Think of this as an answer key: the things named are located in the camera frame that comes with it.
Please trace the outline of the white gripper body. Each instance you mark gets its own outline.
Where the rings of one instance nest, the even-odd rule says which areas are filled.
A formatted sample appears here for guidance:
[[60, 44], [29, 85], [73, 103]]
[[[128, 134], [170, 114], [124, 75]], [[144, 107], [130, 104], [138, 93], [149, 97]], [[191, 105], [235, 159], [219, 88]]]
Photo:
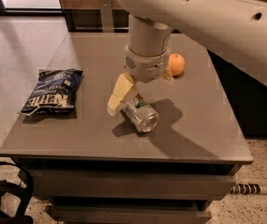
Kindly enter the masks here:
[[124, 68], [135, 80], [149, 83], [162, 78], [162, 74], [168, 68], [170, 49], [163, 54], [154, 57], [145, 57], [134, 54], [128, 46], [125, 47]]

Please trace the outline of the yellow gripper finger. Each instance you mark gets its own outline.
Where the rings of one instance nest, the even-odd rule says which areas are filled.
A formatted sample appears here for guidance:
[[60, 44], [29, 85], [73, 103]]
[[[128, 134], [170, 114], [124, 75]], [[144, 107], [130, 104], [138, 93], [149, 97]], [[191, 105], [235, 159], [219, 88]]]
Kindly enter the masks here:
[[107, 112], [110, 116], [117, 115], [127, 102], [137, 94], [135, 79], [127, 72], [119, 75], [113, 92], [107, 103]]
[[172, 75], [172, 72], [169, 68], [166, 68], [165, 71], [162, 74], [162, 78], [168, 82], [174, 82], [174, 78]]

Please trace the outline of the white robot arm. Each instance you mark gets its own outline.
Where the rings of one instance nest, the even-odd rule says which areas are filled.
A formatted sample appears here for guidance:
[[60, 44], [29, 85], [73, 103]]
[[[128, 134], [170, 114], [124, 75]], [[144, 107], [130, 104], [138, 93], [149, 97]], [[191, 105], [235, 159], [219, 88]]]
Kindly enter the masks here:
[[267, 3], [257, 0], [118, 0], [130, 13], [126, 73], [107, 103], [117, 114], [137, 94], [137, 81], [166, 74], [173, 30], [267, 86]]

